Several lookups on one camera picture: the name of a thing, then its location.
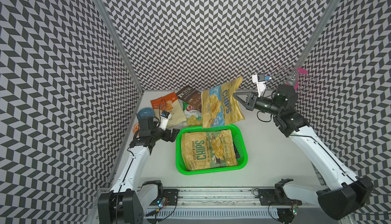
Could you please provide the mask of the orange white chips bag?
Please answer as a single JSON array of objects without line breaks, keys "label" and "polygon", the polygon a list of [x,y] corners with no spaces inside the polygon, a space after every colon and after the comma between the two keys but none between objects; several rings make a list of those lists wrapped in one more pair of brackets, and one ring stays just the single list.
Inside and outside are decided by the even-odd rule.
[{"label": "orange white chips bag", "polygon": [[162,111],[167,111],[171,114],[167,128],[176,126],[186,121],[182,106],[175,92],[151,100],[151,106],[154,110],[155,116],[158,118],[160,118]]}]

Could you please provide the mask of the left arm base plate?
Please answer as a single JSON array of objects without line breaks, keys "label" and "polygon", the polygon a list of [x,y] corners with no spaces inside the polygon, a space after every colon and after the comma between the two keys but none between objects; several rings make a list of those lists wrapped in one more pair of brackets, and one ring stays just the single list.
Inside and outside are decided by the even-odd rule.
[{"label": "left arm base plate", "polygon": [[151,206],[176,206],[179,199],[179,189],[164,189],[163,194],[151,203]]}]

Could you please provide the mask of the black Krax chips bag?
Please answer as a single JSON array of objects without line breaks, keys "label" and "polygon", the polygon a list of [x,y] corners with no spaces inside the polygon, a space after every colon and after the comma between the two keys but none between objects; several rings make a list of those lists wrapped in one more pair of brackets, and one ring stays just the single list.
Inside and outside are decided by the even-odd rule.
[{"label": "black Krax chips bag", "polygon": [[236,145],[233,144],[233,147],[234,147],[235,158],[236,158],[236,159],[240,159],[241,156],[240,156],[240,154],[239,154],[239,151],[238,151]]}]

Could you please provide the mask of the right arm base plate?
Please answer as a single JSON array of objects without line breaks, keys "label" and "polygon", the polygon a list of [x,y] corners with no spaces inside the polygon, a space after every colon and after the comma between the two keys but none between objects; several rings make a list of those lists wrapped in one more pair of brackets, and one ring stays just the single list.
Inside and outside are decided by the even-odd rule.
[{"label": "right arm base plate", "polygon": [[258,198],[261,206],[271,205],[281,205],[281,206],[293,206],[293,205],[302,205],[300,200],[288,199],[285,195],[283,197],[278,197],[275,194],[275,190],[272,188],[255,188],[252,190],[252,194],[255,198]]}]

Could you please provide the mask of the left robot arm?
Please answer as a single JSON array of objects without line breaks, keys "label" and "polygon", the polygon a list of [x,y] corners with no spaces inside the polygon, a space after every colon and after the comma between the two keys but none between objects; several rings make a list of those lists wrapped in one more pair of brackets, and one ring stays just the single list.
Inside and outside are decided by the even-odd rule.
[{"label": "left robot arm", "polygon": [[179,129],[166,129],[157,117],[141,117],[139,129],[129,144],[129,158],[110,191],[103,193],[97,202],[101,224],[141,224],[146,216],[157,216],[167,203],[176,199],[164,194],[159,180],[146,181],[138,187],[144,166],[156,142],[174,142]]}]

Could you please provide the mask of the brown kettle chips bag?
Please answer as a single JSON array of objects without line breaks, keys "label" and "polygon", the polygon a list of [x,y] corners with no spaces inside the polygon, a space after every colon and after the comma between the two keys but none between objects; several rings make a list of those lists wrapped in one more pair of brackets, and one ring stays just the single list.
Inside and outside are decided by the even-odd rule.
[{"label": "brown kettle chips bag", "polygon": [[178,99],[202,111],[202,93],[187,85],[176,93]]}]

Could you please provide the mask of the yellow blue chips bag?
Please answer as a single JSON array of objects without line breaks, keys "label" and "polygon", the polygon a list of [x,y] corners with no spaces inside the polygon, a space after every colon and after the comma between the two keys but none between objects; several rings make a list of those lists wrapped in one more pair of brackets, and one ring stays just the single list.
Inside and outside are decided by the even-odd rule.
[{"label": "yellow blue chips bag", "polygon": [[242,80],[240,76],[201,93],[203,128],[227,126],[245,119],[234,97]]}]

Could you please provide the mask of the yellow green chips bag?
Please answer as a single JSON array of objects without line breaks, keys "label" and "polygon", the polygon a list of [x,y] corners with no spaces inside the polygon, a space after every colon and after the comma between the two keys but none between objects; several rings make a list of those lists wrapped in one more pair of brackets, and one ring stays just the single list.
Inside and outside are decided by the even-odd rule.
[{"label": "yellow green chips bag", "polygon": [[238,166],[229,129],[184,133],[181,154],[188,171]]}]

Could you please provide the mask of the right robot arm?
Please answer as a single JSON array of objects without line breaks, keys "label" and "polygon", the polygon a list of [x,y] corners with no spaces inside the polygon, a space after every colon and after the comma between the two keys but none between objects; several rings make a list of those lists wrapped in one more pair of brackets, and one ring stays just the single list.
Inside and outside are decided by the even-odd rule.
[{"label": "right robot arm", "polygon": [[272,98],[259,97],[254,92],[236,92],[233,96],[249,111],[270,114],[280,132],[305,153],[325,182],[324,186],[316,186],[282,179],[275,184],[278,204],[306,202],[320,207],[336,221],[365,206],[374,188],[372,180],[357,176],[316,135],[308,121],[295,110],[298,94],[293,86],[279,85]]}]

